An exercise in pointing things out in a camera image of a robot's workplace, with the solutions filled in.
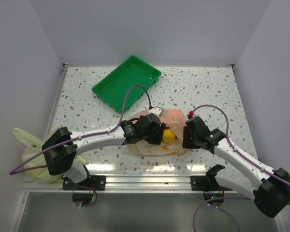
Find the orange translucent plastic bag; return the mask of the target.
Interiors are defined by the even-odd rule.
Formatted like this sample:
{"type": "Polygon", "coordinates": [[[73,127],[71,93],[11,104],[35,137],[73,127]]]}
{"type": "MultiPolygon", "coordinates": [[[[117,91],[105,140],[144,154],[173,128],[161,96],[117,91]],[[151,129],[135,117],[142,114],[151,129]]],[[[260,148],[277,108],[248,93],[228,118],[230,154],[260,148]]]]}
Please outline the orange translucent plastic bag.
{"type": "Polygon", "coordinates": [[[162,156],[162,155],[181,155],[187,152],[182,147],[183,131],[186,122],[186,116],[179,109],[163,109],[160,121],[166,123],[170,130],[176,135],[173,143],[166,144],[163,141],[160,145],[151,145],[145,140],[141,140],[136,144],[127,145],[131,153],[141,156],[162,156]]]}

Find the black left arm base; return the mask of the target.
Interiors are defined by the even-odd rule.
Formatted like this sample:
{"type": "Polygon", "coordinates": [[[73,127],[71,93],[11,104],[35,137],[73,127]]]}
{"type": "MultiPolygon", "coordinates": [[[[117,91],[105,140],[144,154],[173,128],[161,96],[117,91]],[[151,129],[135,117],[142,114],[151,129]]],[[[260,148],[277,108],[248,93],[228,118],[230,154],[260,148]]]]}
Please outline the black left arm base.
{"type": "Polygon", "coordinates": [[[66,176],[62,177],[63,180],[63,190],[70,190],[70,191],[81,191],[81,190],[95,190],[95,191],[104,191],[106,185],[106,176],[104,175],[90,175],[87,172],[88,177],[80,182],[74,183],[71,179],[67,178],[66,176]]]}

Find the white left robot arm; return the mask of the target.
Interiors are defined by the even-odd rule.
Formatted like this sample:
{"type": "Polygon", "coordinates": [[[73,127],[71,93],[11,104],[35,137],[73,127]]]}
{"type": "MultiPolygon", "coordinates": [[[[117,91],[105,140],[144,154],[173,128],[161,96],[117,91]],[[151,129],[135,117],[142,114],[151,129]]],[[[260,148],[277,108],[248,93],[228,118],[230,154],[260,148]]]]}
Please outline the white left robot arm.
{"type": "Polygon", "coordinates": [[[90,186],[91,178],[86,166],[74,160],[77,155],[108,146],[136,144],[141,140],[160,145],[165,129],[166,123],[153,113],[101,130],[70,132],[62,127],[43,144],[42,151],[51,176],[64,175],[84,190],[90,186]]]}

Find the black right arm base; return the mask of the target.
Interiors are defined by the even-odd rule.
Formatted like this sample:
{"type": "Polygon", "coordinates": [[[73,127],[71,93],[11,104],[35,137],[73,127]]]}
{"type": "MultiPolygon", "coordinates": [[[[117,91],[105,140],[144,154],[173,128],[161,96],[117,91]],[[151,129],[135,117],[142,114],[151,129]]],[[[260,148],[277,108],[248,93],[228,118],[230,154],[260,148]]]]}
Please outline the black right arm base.
{"type": "Polygon", "coordinates": [[[191,190],[203,192],[219,191],[219,190],[231,191],[231,189],[219,185],[215,179],[216,175],[223,169],[225,169],[223,165],[217,164],[212,168],[210,168],[203,175],[190,176],[191,190]]]}

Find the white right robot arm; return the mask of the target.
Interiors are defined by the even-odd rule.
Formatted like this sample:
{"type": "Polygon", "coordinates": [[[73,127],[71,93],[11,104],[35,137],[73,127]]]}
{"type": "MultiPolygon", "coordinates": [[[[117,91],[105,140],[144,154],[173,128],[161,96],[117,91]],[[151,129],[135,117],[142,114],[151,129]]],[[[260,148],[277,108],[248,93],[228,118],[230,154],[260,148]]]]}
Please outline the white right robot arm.
{"type": "Polygon", "coordinates": [[[227,161],[247,178],[244,181],[229,174],[226,166],[217,164],[211,167],[204,177],[190,178],[192,190],[234,190],[252,200],[269,218],[276,217],[290,204],[290,175],[286,170],[275,170],[253,158],[233,145],[227,135],[219,129],[209,130],[198,116],[188,117],[183,135],[184,148],[207,150],[227,161]]]}

